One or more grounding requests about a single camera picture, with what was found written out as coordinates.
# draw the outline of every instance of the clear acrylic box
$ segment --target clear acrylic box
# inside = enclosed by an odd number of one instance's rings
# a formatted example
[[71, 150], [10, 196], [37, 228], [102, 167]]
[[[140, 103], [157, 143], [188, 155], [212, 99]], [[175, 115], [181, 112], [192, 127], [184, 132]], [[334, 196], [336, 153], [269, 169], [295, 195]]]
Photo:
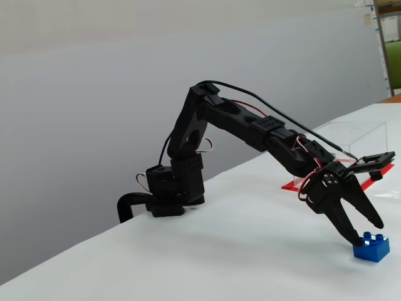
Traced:
[[[354, 154], [357, 158], [388, 151], [387, 147], [387, 124], [385, 122], [329, 122], [315, 129], [315, 132], [324, 138], [339, 145], [344, 151]], [[355, 162], [342, 152], [335, 150], [320, 139], [311, 134], [306, 135], [309, 140], [316, 140], [326, 150], [332, 153], [336, 160], [345, 167]], [[369, 180], [369, 173], [356, 174], [359, 183]], [[301, 186], [303, 178], [294, 177], [294, 186]]]

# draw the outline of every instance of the white table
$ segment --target white table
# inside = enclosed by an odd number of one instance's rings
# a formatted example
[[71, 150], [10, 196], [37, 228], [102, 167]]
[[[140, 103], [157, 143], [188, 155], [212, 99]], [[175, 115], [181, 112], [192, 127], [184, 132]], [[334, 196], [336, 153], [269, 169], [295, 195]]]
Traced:
[[[401, 154], [400, 117], [401, 104], [380, 104], [337, 120], [388, 121]], [[4, 284], [0, 300], [398, 300], [400, 175], [396, 162], [367, 191], [383, 230], [345, 206], [360, 234], [390, 238], [377, 264], [354, 258], [326, 216], [282, 190], [291, 175], [263, 154], [207, 181], [197, 209], [131, 219]]]

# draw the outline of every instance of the robotic arm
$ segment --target robotic arm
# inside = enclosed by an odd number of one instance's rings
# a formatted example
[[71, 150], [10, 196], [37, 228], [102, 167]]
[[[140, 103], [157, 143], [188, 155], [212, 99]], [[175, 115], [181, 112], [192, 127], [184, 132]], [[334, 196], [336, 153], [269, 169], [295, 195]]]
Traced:
[[306, 197], [300, 199], [315, 213], [325, 214], [353, 245], [362, 246], [362, 241], [341, 205], [341, 198], [377, 228], [383, 228], [382, 219], [354, 174], [369, 172], [372, 180], [381, 179], [381, 170], [391, 163], [394, 152], [363, 157], [346, 168], [317, 141], [286, 129], [283, 121], [272, 116], [255, 115], [235, 101], [220, 97], [219, 92], [210, 82], [190, 88], [169, 137], [167, 153], [171, 166], [161, 165], [160, 158], [158, 165], [146, 171], [151, 194], [130, 193], [120, 198], [117, 205], [120, 222], [133, 217], [130, 207], [136, 204], [146, 204], [153, 216], [161, 217], [182, 215], [183, 206], [204, 203], [202, 155], [196, 150], [210, 123], [259, 152], [268, 151], [294, 176], [307, 178], [299, 192]]

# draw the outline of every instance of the green object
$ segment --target green object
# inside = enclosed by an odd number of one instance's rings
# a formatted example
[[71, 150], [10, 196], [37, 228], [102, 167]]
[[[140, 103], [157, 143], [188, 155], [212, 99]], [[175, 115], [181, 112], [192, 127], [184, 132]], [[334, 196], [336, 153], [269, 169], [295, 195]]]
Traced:
[[401, 89], [401, 41], [386, 44], [393, 89]]

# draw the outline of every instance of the lego brick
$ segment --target lego brick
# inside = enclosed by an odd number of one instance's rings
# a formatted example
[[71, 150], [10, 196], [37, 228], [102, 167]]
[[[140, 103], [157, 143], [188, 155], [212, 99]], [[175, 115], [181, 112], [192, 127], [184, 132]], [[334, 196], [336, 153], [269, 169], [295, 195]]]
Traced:
[[353, 256], [357, 258], [379, 262], [390, 252], [390, 242], [381, 234], [364, 232], [361, 240], [364, 242], [363, 247], [353, 246]]

